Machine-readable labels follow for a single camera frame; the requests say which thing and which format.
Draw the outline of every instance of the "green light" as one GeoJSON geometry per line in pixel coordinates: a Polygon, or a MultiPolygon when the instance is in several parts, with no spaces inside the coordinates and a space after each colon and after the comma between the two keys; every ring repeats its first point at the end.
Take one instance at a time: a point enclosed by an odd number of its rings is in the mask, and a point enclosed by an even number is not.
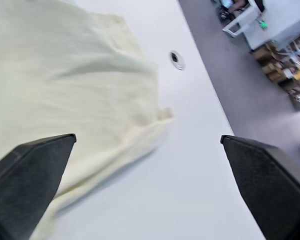
{"type": "Polygon", "coordinates": [[[265,29],[268,25],[264,21],[259,21],[260,28],[265,29]]]}

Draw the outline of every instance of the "pale yellow towel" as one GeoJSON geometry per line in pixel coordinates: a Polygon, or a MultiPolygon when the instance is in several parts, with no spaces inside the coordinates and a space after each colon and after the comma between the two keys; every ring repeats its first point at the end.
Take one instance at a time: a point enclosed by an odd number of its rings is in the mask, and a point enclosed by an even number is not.
{"type": "Polygon", "coordinates": [[[125,21],[55,0],[0,1],[0,159],[29,141],[75,133],[57,210],[156,147],[172,121],[159,109],[157,68],[125,21]]]}

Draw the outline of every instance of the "tabletop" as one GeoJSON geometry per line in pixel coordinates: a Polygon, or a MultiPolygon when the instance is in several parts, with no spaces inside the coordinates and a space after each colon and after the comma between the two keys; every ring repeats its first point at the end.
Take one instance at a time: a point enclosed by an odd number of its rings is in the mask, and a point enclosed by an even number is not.
{"type": "Polygon", "coordinates": [[[264,240],[220,144],[233,133],[177,0],[76,4],[125,17],[159,66],[159,104],[173,109],[175,122],[156,151],[61,211],[50,240],[264,240]]]}

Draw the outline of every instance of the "floor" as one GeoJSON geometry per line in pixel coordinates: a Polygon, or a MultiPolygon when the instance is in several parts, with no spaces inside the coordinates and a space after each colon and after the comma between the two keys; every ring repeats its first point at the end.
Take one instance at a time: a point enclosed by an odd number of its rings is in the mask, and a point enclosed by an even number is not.
{"type": "Polygon", "coordinates": [[[234,134],[278,146],[300,164],[300,112],[264,75],[245,38],[222,32],[211,0],[179,3],[234,134]]]}

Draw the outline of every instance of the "cardboard box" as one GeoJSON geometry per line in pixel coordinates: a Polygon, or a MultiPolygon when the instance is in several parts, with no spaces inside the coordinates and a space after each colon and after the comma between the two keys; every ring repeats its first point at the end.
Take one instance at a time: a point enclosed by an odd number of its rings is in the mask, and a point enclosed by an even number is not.
{"type": "Polygon", "coordinates": [[[262,71],[265,74],[270,74],[273,71],[276,71],[277,67],[273,63],[269,63],[268,65],[262,67],[262,71]]]}

